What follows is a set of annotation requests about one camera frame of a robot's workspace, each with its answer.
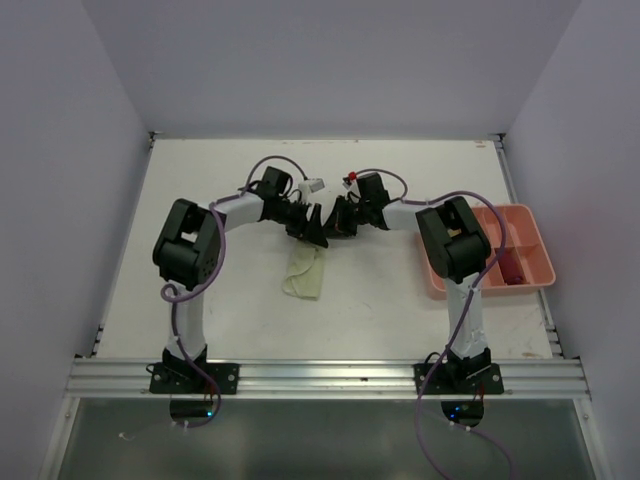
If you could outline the pale green underwear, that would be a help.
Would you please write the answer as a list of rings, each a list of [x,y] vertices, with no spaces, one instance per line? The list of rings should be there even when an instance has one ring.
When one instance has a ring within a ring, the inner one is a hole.
[[[323,286],[325,250],[297,242],[290,255],[282,281],[283,292],[303,300],[318,300]]]

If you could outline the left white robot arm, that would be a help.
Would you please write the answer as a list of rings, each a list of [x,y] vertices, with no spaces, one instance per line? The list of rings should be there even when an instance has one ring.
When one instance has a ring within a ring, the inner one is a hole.
[[[250,179],[239,192],[202,207],[176,200],[152,252],[152,261],[166,281],[161,298],[170,305],[170,333],[161,364],[185,392],[214,383],[208,373],[204,336],[204,293],[218,277],[227,253],[227,234],[244,225],[271,221],[285,227],[292,238],[326,248],[321,206],[308,197],[323,189],[320,178],[305,176],[294,189],[292,177],[268,167],[258,180]]]

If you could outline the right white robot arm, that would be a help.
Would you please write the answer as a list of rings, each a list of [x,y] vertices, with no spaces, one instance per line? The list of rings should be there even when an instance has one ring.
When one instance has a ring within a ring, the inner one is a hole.
[[[353,237],[361,225],[420,235],[432,271],[444,282],[450,325],[443,358],[429,373],[435,384],[470,391],[491,367],[481,294],[491,245],[465,195],[454,192],[433,202],[393,199],[379,169],[352,172],[344,182],[357,192],[336,198],[325,235]]]

